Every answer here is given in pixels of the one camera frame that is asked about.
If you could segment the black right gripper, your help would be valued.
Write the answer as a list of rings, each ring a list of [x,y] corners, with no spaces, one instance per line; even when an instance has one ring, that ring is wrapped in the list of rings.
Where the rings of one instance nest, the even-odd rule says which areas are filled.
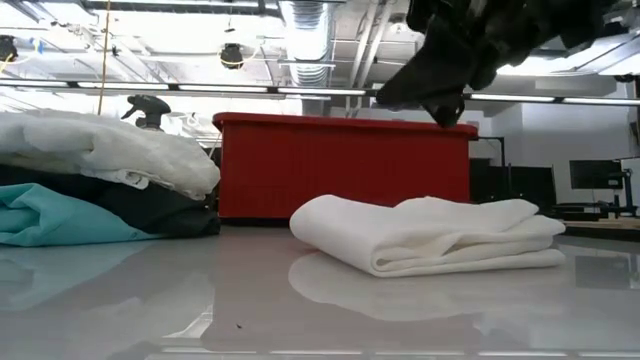
[[[488,87],[553,38],[567,49],[593,42],[619,0],[410,0],[407,24],[425,35],[418,52],[377,91],[385,107],[420,104],[442,128],[465,110],[464,87]]]

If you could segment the plain white t-shirt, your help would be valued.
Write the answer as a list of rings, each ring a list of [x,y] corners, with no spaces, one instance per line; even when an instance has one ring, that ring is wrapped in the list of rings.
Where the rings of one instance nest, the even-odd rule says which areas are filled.
[[[397,278],[564,263],[562,222],[523,199],[466,204],[436,197],[394,207],[323,195],[290,218],[300,241],[370,275]]]

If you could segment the black garment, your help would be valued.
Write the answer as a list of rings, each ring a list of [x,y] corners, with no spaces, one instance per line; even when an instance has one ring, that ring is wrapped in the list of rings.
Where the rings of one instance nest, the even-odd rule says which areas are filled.
[[[57,174],[0,165],[0,185],[36,183],[62,195],[99,206],[149,234],[202,237],[221,230],[209,201],[197,201],[159,185],[139,190],[124,184],[75,174]]]

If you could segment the white lace garment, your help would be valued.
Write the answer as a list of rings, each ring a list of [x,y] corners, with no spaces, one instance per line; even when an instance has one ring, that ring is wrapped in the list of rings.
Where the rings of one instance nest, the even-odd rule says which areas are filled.
[[[155,183],[194,200],[209,195],[220,170],[193,139],[115,118],[55,110],[0,112],[0,164],[121,183]]]

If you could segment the turquoise shorts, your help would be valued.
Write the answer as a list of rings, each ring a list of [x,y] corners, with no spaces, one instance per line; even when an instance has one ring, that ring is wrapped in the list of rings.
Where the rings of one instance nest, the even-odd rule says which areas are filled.
[[[0,245],[72,246],[152,238],[99,206],[41,185],[0,186]]]

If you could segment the red plastic laundry basket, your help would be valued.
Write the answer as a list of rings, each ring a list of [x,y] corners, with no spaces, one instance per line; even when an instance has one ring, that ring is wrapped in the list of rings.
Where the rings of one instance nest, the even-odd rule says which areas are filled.
[[[321,195],[383,206],[470,199],[470,125],[233,112],[213,124],[223,218],[286,219]]]

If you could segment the large black screen panel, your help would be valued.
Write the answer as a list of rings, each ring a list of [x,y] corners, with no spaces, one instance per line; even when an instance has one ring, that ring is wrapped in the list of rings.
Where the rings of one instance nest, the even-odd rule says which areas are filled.
[[[475,203],[521,198],[550,208],[557,201],[553,168],[492,166],[488,159],[471,159],[470,198]]]

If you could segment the black monitor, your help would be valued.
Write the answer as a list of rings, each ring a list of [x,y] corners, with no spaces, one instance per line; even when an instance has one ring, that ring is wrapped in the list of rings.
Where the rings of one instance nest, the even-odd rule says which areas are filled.
[[[621,164],[615,160],[571,160],[570,181],[573,189],[610,189],[623,188]]]

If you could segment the black hanging dome device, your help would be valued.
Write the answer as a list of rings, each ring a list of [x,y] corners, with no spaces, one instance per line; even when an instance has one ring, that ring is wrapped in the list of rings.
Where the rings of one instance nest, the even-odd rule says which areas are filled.
[[[227,43],[219,55],[220,63],[227,69],[238,70],[244,64],[241,46],[237,43]]]
[[[0,35],[0,61],[13,62],[17,57],[15,38],[10,35]]]

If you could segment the black bar with light strips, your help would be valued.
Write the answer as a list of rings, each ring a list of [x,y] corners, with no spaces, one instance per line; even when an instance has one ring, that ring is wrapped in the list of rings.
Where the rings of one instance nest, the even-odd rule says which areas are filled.
[[[346,88],[313,88],[313,87],[276,87],[258,85],[211,85],[211,84],[176,84],[176,83],[131,83],[99,81],[60,81],[40,79],[12,79],[0,78],[0,87],[35,88],[35,89],[64,89],[64,90],[108,90],[116,92],[191,92],[203,93],[209,96],[215,93],[230,94],[277,94],[277,95],[310,95],[310,96],[354,96],[374,97],[375,89],[346,89]],[[617,106],[640,107],[640,99],[625,98],[596,98],[596,97],[562,97],[540,95],[506,95],[486,93],[463,93],[466,101],[476,102],[504,102],[504,103],[543,103],[562,105],[589,106]]]

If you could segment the clear spray bottle grey trigger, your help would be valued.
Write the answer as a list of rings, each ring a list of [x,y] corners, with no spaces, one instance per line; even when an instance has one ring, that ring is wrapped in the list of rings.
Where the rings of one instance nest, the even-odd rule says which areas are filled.
[[[141,129],[162,131],[161,119],[163,115],[171,112],[170,106],[158,97],[150,95],[130,95],[127,102],[132,107],[121,117],[122,120],[129,118],[135,112],[141,111],[143,117],[139,117],[135,121],[135,126]]]

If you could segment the silver ventilation duct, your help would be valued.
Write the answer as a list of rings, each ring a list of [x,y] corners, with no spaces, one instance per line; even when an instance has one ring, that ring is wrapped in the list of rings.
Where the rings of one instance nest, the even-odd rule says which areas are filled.
[[[295,86],[325,87],[329,77],[334,6],[315,0],[280,0],[287,56]]]

